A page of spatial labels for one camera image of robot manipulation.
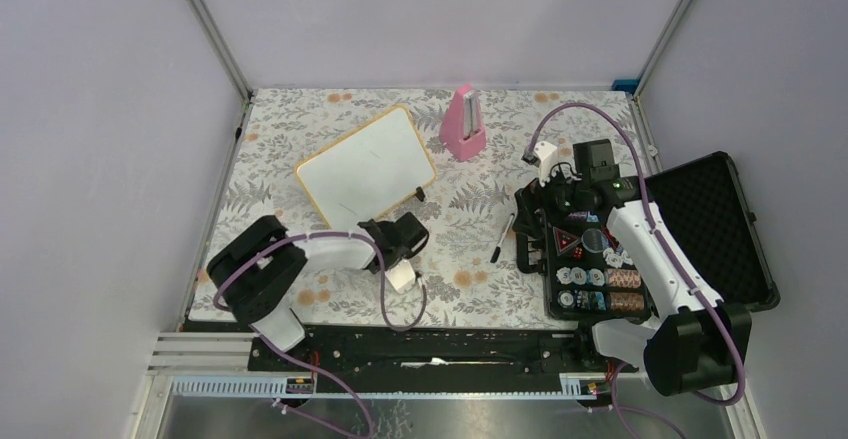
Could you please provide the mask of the yellow framed whiteboard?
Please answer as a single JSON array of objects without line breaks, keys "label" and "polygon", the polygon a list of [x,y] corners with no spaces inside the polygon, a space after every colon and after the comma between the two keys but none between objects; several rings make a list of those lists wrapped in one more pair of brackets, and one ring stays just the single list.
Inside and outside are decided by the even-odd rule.
[{"label": "yellow framed whiteboard", "polygon": [[331,229],[377,219],[437,178],[407,107],[396,105],[295,167]]}]

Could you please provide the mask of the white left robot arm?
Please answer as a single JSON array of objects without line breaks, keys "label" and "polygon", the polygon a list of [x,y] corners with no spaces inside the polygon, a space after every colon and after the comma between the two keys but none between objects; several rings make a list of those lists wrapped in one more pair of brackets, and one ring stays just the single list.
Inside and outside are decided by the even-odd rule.
[{"label": "white left robot arm", "polygon": [[304,273],[367,271],[379,280],[380,300],[420,283],[411,265],[429,241],[412,213],[391,221],[368,220],[348,231],[291,234],[274,215],[262,216],[219,251],[205,272],[216,287],[213,306],[229,312],[272,345],[272,357],[288,370],[309,360],[305,328],[286,300]]}]

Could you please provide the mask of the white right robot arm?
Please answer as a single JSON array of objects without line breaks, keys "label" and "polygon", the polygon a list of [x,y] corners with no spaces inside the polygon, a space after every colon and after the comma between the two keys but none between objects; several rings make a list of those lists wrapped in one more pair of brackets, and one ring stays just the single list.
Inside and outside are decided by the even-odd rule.
[{"label": "white right robot arm", "polygon": [[521,251],[541,255],[548,311],[581,327],[577,364],[597,371],[616,359],[662,395],[738,402],[751,314],[686,257],[644,175],[623,175],[607,140],[580,144],[570,163],[540,142],[526,160],[537,175],[516,196]]}]

